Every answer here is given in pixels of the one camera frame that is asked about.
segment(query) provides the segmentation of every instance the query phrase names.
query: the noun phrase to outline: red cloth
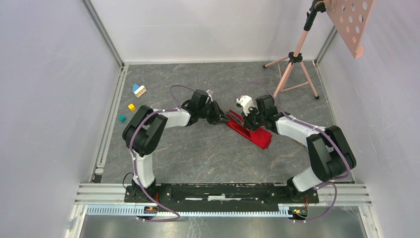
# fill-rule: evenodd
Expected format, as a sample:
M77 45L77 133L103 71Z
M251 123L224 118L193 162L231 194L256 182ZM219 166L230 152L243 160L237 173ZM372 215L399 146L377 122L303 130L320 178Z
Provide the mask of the red cloth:
M232 110L229 110L230 113L235 115L239 120L244 122L242 117L235 113ZM259 127L256 131L245 129L241 124L237 123L229 114L227 114L230 121L227 123L228 127L234 129L237 133L243 135L248 140L252 141L254 144L259 146L262 149L265 149L271 143L271 137L273 136L270 132Z

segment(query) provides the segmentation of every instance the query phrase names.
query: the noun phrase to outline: white wall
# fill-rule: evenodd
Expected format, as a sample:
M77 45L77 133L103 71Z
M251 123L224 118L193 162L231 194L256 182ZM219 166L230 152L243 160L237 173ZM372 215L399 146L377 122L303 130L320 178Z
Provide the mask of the white wall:
M384 237L418 237L419 2L377 0L355 60L337 37L321 76Z
M296 47L312 0L93 0L125 62L267 60ZM314 59L332 23L319 14L302 48Z
M0 237L63 237L118 66L79 0L0 4Z

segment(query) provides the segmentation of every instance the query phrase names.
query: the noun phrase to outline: toy block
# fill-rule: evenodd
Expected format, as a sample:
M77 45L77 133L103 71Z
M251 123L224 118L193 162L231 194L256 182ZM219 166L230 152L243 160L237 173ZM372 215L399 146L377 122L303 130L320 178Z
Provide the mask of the toy block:
M145 86L139 86L137 84L133 85L133 93L136 95L136 97L140 97L145 91Z
M130 105L128 105L128 108L129 108L132 112L134 112L134 111L136 110L136 107L134 106L134 104L130 104Z
M125 121L127 120L127 118L126 118L124 115L120 115L120 116L118 117L118 119L119 119L121 122L125 122Z

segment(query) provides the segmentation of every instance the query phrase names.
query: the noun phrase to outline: pink perforated board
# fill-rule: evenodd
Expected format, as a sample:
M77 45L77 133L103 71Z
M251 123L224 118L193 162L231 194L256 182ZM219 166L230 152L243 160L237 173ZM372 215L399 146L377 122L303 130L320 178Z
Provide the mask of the pink perforated board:
M363 55L360 41L374 2L375 0L324 1L329 18L355 59Z

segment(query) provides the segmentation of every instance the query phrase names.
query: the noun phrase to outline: black mounting plate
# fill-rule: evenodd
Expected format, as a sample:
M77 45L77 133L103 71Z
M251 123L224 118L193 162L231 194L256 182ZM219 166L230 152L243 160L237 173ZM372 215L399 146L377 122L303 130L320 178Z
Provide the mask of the black mounting plate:
M159 203L179 212L278 211L278 204L319 203L312 188L291 197L283 183L163 183L147 189ZM150 202L141 190L127 186L124 202Z

